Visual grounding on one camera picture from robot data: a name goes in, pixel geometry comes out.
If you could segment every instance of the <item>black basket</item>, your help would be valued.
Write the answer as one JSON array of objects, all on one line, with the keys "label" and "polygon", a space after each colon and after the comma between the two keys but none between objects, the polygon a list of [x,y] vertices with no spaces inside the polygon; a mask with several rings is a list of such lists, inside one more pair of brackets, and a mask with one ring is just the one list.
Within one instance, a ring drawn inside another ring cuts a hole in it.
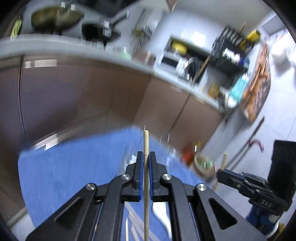
[{"label": "black basket", "polygon": [[[239,45],[244,41],[245,50],[242,50]],[[235,54],[240,54],[242,58],[245,58],[246,55],[253,49],[254,43],[247,40],[237,31],[233,30],[229,26],[226,26],[222,31],[220,36],[216,38],[213,43],[212,55],[219,56],[223,51],[228,48],[230,51]]]}]

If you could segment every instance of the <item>yellow object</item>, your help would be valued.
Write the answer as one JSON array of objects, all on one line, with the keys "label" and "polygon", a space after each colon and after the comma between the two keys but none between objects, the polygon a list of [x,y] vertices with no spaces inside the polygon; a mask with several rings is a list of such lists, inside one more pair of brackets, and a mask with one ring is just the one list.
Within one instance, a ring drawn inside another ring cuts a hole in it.
[{"label": "yellow object", "polygon": [[216,99],[218,97],[219,93],[220,93],[219,88],[217,87],[217,85],[215,83],[213,83],[207,94],[209,96],[211,96],[212,98]]},{"label": "yellow object", "polygon": [[254,29],[252,32],[248,34],[246,37],[247,40],[251,42],[257,41],[261,37],[261,34],[258,32],[258,30]]},{"label": "yellow object", "polygon": [[179,44],[177,42],[173,42],[172,44],[172,48],[175,50],[175,51],[178,51],[180,54],[184,55],[187,53],[187,47],[185,47],[184,45],[182,44]]},{"label": "yellow object", "polygon": [[20,19],[16,20],[15,24],[14,24],[14,26],[12,28],[11,34],[10,34],[11,39],[15,38],[17,36],[21,26],[22,26],[22,21]]}]

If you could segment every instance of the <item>white countertop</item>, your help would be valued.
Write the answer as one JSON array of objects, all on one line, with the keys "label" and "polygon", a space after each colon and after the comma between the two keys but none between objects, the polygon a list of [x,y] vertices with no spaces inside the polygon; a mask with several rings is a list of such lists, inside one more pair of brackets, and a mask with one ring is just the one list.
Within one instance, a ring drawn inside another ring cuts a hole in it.
[{"label": "white countertop", "polygon": [[101,44],[50,34],[24,34],[12,40],[9,37],[0,40],[0,59],[32,54],[65,54],[122,65],[154,75],[223,112],[217,101],[208,97],[196,86],[192,87],[190,83],[159,68],[153,68],[135,59],[130,60],[122,54],[113,52],[112,48],[103,50]]}]

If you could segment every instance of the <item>black dish rack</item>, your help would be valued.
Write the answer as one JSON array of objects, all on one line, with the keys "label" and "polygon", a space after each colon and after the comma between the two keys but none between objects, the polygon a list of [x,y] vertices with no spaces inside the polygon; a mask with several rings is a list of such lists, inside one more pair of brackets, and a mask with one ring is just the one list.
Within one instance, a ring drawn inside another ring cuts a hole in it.
[{"label": "black dish rack", "polygon": [[[241,42],[244,42],[245,51],[239,47]],[[230,76],[244,73],[247,71],[247,68],[242,65],[237,65],[230,59],[223,57],[223,51],[228,48],[235,54],[239,54],[241,58],[246,58],[247,54],[253,49],[253,47],[253,42],[247,40],[231,27],[226,26],[220,36],[216,38],[213,43],[211,64]]]}]

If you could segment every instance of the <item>ceiling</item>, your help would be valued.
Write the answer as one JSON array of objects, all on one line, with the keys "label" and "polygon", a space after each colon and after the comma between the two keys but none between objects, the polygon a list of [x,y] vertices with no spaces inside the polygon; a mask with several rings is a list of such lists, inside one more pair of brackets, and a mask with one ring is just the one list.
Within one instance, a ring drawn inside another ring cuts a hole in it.
[{"label": "ceiling", "polygon": [[196,11],[237,30],[246,22],[244,32],[251,31],[271,11],[262,0],[178,0],[176,8]]}]

